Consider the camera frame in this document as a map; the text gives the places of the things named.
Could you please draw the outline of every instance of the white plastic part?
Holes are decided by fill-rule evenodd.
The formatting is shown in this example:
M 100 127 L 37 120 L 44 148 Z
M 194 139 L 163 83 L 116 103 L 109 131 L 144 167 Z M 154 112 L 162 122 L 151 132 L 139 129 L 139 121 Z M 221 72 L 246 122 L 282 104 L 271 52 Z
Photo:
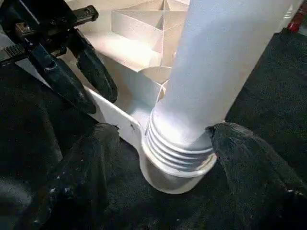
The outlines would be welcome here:
M 170 184 L 189 177 L 197 183 L 212 168 L 216 156 L 205 130 L 224 121 L 291 3 L 191 1 L 166 95 L 146 132 L 144 152 L 169 174 Z M 159 178 L 155 182 L 161 188 Z M 196 183 L 176 190 L 187 192 Z

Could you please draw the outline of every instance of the black fabric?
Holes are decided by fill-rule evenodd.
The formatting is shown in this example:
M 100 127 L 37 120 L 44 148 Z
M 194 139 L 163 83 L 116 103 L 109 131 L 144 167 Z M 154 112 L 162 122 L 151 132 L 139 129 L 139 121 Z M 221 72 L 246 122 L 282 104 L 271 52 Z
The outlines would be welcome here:
M 91 136 L 91 147 L 88 143 L 82 145 L 78 143 L 77 140 L 93 129 L 97 122 L 72 108 L 50 88 L 18 66 L 6 66 L 0 69 L 0 92 L 0 229 L 12 229 L 16 221 L 25 215 L 27 207 L 31 208 L 31 213 L 27 211 L 27 216 L 37 215 L 37 219 L 28 221 L 37 220 L 36 226 L 40 226 L 44 223 L 40 219 L 46 220 L 46 216 L 40 215 L 47 215 L 45 212 L 53 207 L 57 198 L 55 195 L 49 198 L 44 195 L 47 189 L 53 186 L 57 189 L 55 194 L 61 196 L 65 195 L 62 192 L 64 187 L 76 186 L 67 183 L 67 179 L 74 182 L 69 176 L 65 177 L 66 181 L 57 180 L 55 184 L 52 178 L 47 178 L 47 175 L 60 174 L 60 171 L 65 173 L 65 170 L 69 173 L 73 167 L 79 168 L 81 172 L 79 174 L 74 172 L 76 177 L 73 178 L 80 181 L 84 179 L 87 183 L 92 180 L 84 186 L 94 192 L 95 183 L 104 182 L 102 175 L 95 174 L 94 170 L 102 173 L 100 170 L 102 166 L 99 166 L 102 162 L 98 160 L 108 151 L 93 149 L 94 140 L 100 138 L 96 134 L 98 127 Z M 110 127 L 107 133 L 110 137 L 114 137 Z M 100 145 L 106 142 L 105 147 L 116 141 L 116 138 L 113 141 L 105 136 L 104 138 L 105 141 L 101 140 Z M 76 161 L 78 154 L 82 154 L 80 151 L 86 152 L 87 162 L 97 162 L 82 166 L 81 162 Z M 103 192 L 104 185 L 98 184 L 98 186 Z M 89 197 L 93 198 L 94 195 L 86 196 L 85 193 L 83 197 L 86 200 Z M 53 203 L 51 201 L 50 204 L 44 203 L 51 198 Z M 106 199 L 101 195 L 101 202 L 106 202 L 103 198 Z M 19 229 L 32 229 L 30 226 L 31 223 L 28 223 L 27 228 L 22 226 Z
M 220 123 L 212 144 L 244 229 L 306 228 L 307 186 L 266 141 L 237 124 Z
M 227 117 L 265 139 L 304 181 L 306 43 L 298 34 L 276 35 Z M 96 121 L 16 66 L 1 69 L 0 81 L 0 229 L 5 230 L 17 221 L 24 223 L 20 216 L 28 213 L 31 202 L 37 204 L 35 192 L 46 186 L 47 174 L 55 175 L 56 166 L 65 167 L 58 163 L 74 156 L 71 148 L 91 133 Z M 147 184 L 138 154 L 127 143 L 121 142 L 119 151 L 108 157 L 108 206 L 101 229 L 246 227 L 220 163 L 189 193 L 168 195 Z

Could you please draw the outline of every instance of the clamp jaw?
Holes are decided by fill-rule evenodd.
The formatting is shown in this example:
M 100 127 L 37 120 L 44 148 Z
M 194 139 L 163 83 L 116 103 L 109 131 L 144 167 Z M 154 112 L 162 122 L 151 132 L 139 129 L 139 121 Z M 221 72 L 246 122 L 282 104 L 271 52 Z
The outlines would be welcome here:
M 72 11 L 64 0 L 5 0 L 0 24 L 16 45 L 0 50 L 0 68 L 29 58 L 55 92 L 84 112 L 95 113 L 96 107 L 82 83 L 57 57 L 70 49 L 82 74 L 103 97 L 114 102 L 115 83 L 93 46 L 75 29 L 97 18 L 94 6 Z

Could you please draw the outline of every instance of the red object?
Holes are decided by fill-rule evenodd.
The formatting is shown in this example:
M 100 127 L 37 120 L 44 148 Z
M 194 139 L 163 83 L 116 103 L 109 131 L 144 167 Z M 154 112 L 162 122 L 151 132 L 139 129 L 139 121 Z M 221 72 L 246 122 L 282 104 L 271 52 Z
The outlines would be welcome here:
M 301 26 L 305 16 L 307 15 L 307 1 L 305 1 L 302 6 L 297 11 L 296 15 L 293 17 L 292 21 L 288 25 L 288 29 L 297 32 Z

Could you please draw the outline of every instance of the white plastic tube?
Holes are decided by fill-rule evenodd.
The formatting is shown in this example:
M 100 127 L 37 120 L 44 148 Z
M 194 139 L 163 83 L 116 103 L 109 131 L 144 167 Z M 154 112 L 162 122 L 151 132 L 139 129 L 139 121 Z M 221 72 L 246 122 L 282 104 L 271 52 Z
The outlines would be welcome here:
M 292 2 L 191 1 L 166 96 L 146 133 L 145 153 L 157 169 L 178 178 L 211 169 L 205 129 L 224 121 Z

